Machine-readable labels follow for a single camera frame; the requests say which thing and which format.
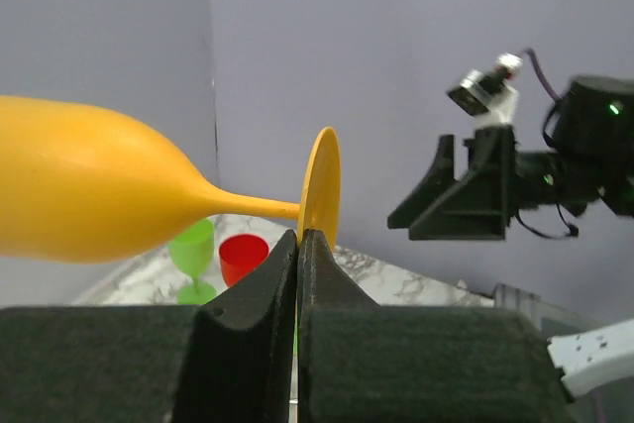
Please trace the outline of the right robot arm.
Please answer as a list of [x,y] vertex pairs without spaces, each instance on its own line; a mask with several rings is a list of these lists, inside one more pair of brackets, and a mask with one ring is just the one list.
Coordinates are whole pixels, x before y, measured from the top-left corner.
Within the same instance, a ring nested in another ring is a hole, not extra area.
[[507,75],[475,74],[449,93],[475,119],[466,139],[468,167],[455,173],[455,139],[443,135],[422,180],[390,213],[387,225],[413,241],[502,240],[524,210],[555,206],[568,226],[602,201],[617,216],[633,213],[633,85],[578,75],[554,99],[542,126],[546,148],[521,152],[512,124],[519,94]]

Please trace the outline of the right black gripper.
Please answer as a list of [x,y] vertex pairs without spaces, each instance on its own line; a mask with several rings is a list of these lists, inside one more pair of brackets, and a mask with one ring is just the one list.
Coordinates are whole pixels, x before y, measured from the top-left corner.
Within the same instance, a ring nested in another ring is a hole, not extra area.
[[463,141],[468,171],[455,179],[455,136],[442,135],[428,171],[388,215],[411,241],[501,241],[515,207],[512,126],[486,127]]

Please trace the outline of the orange wine glass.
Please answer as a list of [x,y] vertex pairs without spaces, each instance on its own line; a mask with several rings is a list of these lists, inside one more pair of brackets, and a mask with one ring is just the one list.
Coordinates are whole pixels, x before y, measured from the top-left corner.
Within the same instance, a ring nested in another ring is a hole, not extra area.
[[241,195],[207,180],[147,124],[103,107],[1,99],[1,253],[99,264],[156,248],[211,215],[293,220],[337,241],[341,155],[323,129],[296,203]]

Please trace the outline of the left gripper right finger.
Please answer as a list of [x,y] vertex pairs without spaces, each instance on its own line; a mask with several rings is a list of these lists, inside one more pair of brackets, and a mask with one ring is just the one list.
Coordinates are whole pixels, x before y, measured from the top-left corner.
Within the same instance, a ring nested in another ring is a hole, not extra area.
[[298,258],[302,422],[567,422],[545,340],[520,313],[375,304],[324,235]]

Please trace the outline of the green wine glass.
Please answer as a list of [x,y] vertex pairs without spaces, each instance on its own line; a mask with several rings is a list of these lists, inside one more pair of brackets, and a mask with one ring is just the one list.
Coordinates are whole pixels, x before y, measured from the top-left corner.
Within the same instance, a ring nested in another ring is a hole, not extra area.
[[196,222],[167,243],[175,267],[191,279],[177,292],[176,302],[205,304],[217,295],[216,288],[202,279],[214,258],[214,225],[209,219]]

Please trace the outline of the red wine glass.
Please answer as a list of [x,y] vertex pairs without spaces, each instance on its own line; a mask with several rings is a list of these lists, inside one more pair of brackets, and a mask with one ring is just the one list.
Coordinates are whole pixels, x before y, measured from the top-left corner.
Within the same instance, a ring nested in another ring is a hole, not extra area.
[[256,269],[268,256],[267,242],[253,234],[238,234],[219,247],[220,270],[225,284],[233,286]]

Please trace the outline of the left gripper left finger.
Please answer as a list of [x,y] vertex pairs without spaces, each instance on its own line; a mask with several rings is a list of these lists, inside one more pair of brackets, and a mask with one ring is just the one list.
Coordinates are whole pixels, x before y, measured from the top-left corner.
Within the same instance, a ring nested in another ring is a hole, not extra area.
[[284,422],[297,243],[204,305],[1,313],[5,422]]

